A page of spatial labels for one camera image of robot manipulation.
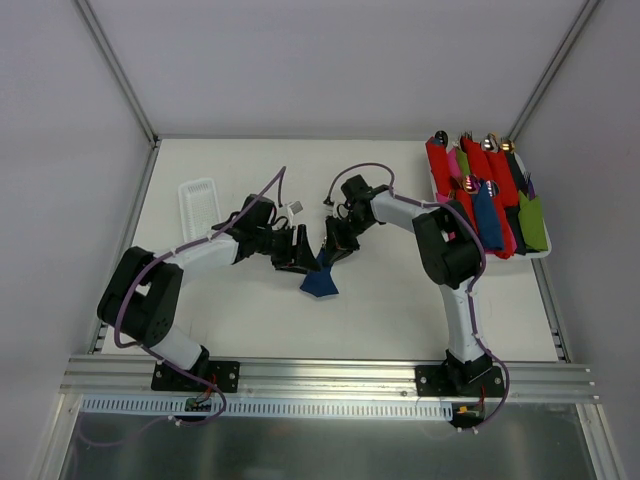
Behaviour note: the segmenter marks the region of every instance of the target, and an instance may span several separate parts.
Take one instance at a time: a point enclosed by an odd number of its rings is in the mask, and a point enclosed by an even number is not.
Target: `blue cloth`
[[[327,295],[337,295],[338,288],[336,284],[333,283],[333,279],[331,278],[331,265],[325,266],[323,263],[324,258],[324,249],[320,250],[318,257],[318,263],[322,266],[322,270],[319,272],[309,272],[307,276],[304,277],[302,285],[300,285],[300,290],[303,292],[310,293],[316,298],[326,297]]]
[[[473,198],[473,214],[476,217],[476,225],[478,226],[478,237],[480,237],[482,246],[487,250],[504,250],[500,219],[489,195],[487,182],[482,182],[480,191],[476,195],[471,195],[471,197]]]

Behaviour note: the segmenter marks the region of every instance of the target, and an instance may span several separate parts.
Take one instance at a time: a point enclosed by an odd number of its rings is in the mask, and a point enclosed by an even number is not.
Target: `green pouch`
[[[544,231],[544,219],[542,216],[542,205],[540,197],[529,200],[527,196],[518,192],[520,198],[520,213],[518,213],[518,221],[522,228],[522,236],[524,243],[528,248],[545,252],[549,250],[547,245],[547,236]]]
[[[469,167],[467,154],[459,147],[456,147],[456,161],[458,162],[458,167],[460,167],[460,173],[462,173],[463,176],[471,175],[471,167]]]

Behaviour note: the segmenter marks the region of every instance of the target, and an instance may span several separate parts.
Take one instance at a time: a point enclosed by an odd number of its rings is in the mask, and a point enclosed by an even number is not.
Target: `white work surface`
[[[181,183],[212,177],[227,218],[286,165],[283,201],[302,202],[296,221],[308,226],[317,252],[327,214],[322,200],[331,180],[361,162],[389,165],[400,193],[432,198],[424,142],[163,140],[134,245],[162,252],[183,243]],[[372,186],[389,180],[375,167],[356,173]],[[341,184],[334,198],[344,198]],[[276,193],[274,187],[267,196],[275,200]],[[256,254],[183,288],[175,322],[215,356],[443,359],[448,342],[444,307],[438,287],[422,268],[415,237],[376,225],[358,240],[360,251],[332,270],[338,296],[315,299],[301,292],[302,275],[277,272],[268,257]],[[490,264],[477,288],[485,337],[498,356],[557,360],[529,261]],[[111,328],[103,352],[121,352]]]

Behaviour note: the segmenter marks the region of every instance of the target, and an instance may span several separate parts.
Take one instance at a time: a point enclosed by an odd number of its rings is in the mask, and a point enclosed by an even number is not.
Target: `black mounting base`
[[[202,378],[211,380],[215,378],[215,385],[223,393],[236,393],[240,380],[239,362],[208,361]],[[151,390],[155,392],[204,392],[207,389],[200,382],[189,380],[180,375],[164,363],[156,365],[151,380]]]
[[[491,367],[471,383],[456,388],[448,378],[445,365],[418,365],[415,368],[416,390],[419,397],[478,397],[502,398],[504,380],[500,367]]]

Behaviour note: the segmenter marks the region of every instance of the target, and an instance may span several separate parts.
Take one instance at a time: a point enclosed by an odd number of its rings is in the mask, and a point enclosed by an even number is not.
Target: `white container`
[[[204,237],[213,225],[222,221],[212,178],[199,178],[180,185],[178,201],[185,242]]]
[[[522,163],[522,159],[520,158],[520,155],[515,153],[515,157],[516,157],[516,161],[518,162],[518,166],[520,167],[520,171],[524,172],[525,168],[524,168],[524,164]],[[437,201],[436,192],[438,191],[438,189],[436,188],[436,180],[435,178],[433,178],[433,173],[431,173],[431,168],[429,168],[429,179],[431,180],[431,191],[433,192],[433,199],[434,201]],[[506,260],[496,257],[493,253],[487,253],[487,261],[488,262],[504,262],[504,261],[511,262],[511,261],[518,261],[518,260],[533,260],[534,258],[544,258],[551,253],[551,239],[549,238],[549,230],[547,230],[546,223],[544,224],[544,234],[547,237],[547,246],[549,247],[549,249],[546,252],[531,252],[531,253],[526,253],[525,255],[518,255],[516,253],[515,255],[507,258]]]

